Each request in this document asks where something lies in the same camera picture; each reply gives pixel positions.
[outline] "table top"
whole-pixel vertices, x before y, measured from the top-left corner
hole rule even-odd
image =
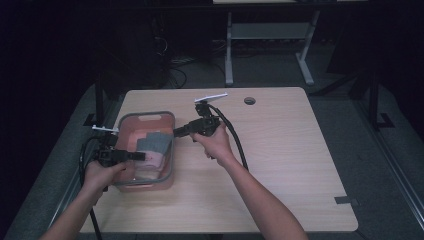
[[[176,127],[199,118],[194,99],[228,93],[211,102],[232,122],[250,172],[277,196],[308,232],[354,231],[358,223],[334,162],[301,88],[140,90],[127,93],[127,113],[170,111]],[[253,97],[254,105],[244,99]],[[237,157],[235,141],[231,146]],[[94,207],[102,232],[258,232],[231,178],[190,137],[176,138],[174,184],[167,190],[121,193],[110,187]],[[93,232],[87,218],[81,232]]]

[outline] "object in bin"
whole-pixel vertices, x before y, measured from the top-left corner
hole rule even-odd
[[[165,156],[173,139],[170,134],[147,133],[146,138],[137,140],[137,152],[145,154],[145,161],[135,162],[135,177],[157,179],[165,165]]]

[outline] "circular hole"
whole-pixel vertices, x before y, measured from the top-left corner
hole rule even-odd
[[[244,103],[246,103],[247,105],[253,105],[256,103],[256,100],[252,97],[247,97],[244,99]]]

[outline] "metal frame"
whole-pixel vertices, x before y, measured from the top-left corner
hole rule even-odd
[[[228,13],[227,53],[225,56],[225,85],[232,86],[233,63],[231,60],[231,41],[233,39],[304,39],[301,52],[296,53],[296,60],[307,85],[314,85],[314,80],[306,63],[306,55],[314,36],[320,11],[316,10],[309,23],[233,23],[232,14]]]

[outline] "plastic bin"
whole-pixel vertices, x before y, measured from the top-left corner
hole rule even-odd
[[[174,182],[174,137],[175,116],[171,112],[131,113],[123,116],[119,122],[118,142],[115,148],[129,152],[137,151],[137,141],[145,139],[149,133],[163,133],[172,136],[165,154],[163,165],[157,178],[143,177],[137,161],[130,160],[130,166],[120,172],[114,179],[114,186],[121,192],[164,190]]]

